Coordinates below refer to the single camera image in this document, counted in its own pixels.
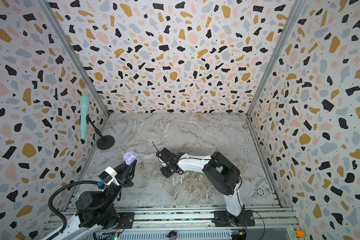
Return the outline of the black microphone stand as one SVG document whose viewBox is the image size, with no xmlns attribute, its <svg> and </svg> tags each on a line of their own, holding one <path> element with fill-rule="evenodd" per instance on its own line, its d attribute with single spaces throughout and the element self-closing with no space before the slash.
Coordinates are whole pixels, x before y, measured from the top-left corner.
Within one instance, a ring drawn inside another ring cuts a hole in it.
<svg viewBox="0 0 360 240">
<path fill-rule="evenodd" d="M 87 115 L 86 121 L 94 128 L 95 133 L 99 136 L 99 139 L 96 143 L 98 149 L 107 150 L 114 145 L 115 143 L 114 137 L 112 137 L 111 135 L 103 136 L 101 131 L 95 126 L 94 122 L 90 119 L 89 115 Z"/>
</svg>

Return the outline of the purple earbud charging case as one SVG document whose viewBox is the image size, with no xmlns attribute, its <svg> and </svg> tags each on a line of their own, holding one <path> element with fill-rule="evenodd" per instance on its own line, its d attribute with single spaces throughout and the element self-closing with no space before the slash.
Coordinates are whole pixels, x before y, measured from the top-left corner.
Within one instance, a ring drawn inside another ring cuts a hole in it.
<svg viewBox="0 0 360 240">
<path fill-rule="evenodd" d="M 137 159 L 137 156 L 134 152 L 127 152 L 123 156 L 123 160 L 126 165 L 130 166 L 135 160 Z"/>
</svg>

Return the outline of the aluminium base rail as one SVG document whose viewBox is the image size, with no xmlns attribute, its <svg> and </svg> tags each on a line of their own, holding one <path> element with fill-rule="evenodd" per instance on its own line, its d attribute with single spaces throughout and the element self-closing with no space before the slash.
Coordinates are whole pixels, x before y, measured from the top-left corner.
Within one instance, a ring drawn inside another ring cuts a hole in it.
<svg viewBox="0 0 360 240">
<path fill-rule="evenodd" d="M 239 226 L 224 222 L 222 206 L 119 208 L 120 218 L 109 229 L 95 224 L 80 227 L 74 211 L 63 222 L 52 216 L 44 240 L 296 240 L 301 228 L 291 208 L 248 205 Z"/>
</svg>

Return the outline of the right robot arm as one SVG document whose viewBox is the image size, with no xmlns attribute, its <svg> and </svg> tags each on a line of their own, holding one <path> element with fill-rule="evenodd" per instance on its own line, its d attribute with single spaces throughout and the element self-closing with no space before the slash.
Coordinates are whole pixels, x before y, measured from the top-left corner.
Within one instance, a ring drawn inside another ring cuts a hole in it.
<svg viewBox="0 0 360 240">
<path fill-rule="evenodd" d="M 163 148 L 157 151 L 156 156 L 163 165 L 161 172 L 166 178 L 187 171 L 203 173 L 224 196 L 226 210 L 214 212 L 213 222 L 217 227 L 245 225 L 245 207 L 240 200 L 241 172 L 224 155 L 214 152 L 210 156 L 191 156 L 185 153 L 174 154 Z"/>
</svg>

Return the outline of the orange button box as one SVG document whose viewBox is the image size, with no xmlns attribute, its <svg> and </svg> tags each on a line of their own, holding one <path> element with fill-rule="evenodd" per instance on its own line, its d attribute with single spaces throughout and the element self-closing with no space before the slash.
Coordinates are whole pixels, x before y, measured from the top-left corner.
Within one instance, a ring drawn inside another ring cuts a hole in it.
<svg viewBox="0 0 360 240">
<path fill-rule="evenodd" d="M 305 232 L 302 230 L 296 230 L 294 231 L 294 235 L 296 238 L 304 238 L 305 237 Z"/>
</svg>

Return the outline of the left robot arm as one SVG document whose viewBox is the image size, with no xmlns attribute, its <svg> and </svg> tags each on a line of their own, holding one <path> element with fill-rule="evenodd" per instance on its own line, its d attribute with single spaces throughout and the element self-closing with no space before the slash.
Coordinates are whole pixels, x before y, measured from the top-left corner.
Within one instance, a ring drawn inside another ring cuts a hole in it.
<svg viewBox="0 0 360 240">
<path fill-rule="evenodd" d="M 134 223 L 135 213 L 118 213 L 115 208 L 115 200 L 121 198 L 124 188 L 134 185 L 132 182 L 137 160 L 125 161 L 123 164 L 112 168 L 106 168 L 97 181 L 78 181 L 68 184 L 55 191 L 48 201 L 48 207 L 63 224 L 44 237 L 45 240 L 83 240 L 93 237 L 100 230 L 111 231 L 112 234 L 131 229 Z M 98 191 L 85 191 L 76 201 L 76 213 L 67 219 L 54 205 L 54 198 L 64 190 L 77 185 L 96 185 Z"/>
</svg>

